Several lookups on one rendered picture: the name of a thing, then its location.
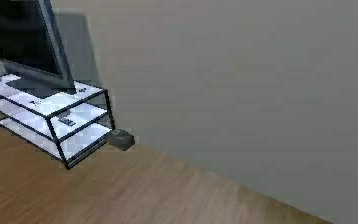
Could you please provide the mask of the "black flat television set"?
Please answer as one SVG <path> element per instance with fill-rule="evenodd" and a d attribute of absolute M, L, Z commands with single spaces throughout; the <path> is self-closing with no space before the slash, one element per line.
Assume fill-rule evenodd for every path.
<path fill-rule="evenodd" d="M 0 0 L 0 61 L 8 85 L 40 99 L 76 88 L 50 0 Z"/>

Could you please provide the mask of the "dark grey round floor object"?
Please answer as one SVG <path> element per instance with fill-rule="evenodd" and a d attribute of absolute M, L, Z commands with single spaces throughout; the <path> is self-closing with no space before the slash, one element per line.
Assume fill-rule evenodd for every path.
<path fill-rule="evenodd" d="M 107 142 L 120 150 L 127 151 L 135 144 L 132 134 L 122 129 L 112 130 L 107 135 Z"/>

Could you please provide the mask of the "black framed white shelf stand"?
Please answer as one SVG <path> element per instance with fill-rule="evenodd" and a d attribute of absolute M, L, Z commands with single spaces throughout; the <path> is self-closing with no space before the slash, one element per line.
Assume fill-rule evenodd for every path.
<path fill-rule="evenodd" d="M 101 147 L 110 131 L 115 129 L 111 105 L 105 108 L 89 101 L 102 96 L 108 98 L 106 89 L 77 82 L 73 95 L 56 93 L 44 99 L 25 93 L 8 85 L 17 80 L 16 75 L 4 75 L 0 81 L 0 127 L 26 140 L 70 169 L 87 155 Z M 29 101 L 41 100 L 40 105 Z M 72 127 L 58 121 L 67 117 L 76 124 Z"/>

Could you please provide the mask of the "small black remote control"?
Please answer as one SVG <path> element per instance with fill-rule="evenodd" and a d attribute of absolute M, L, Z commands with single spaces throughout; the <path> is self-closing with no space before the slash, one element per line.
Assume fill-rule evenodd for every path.
<path fill-rule="evenodd" d="M 74 121 L 68 119 L 67 117 L 60 117 L 58 118 L 58 121 L 70 127 L 76 124 Z"/>

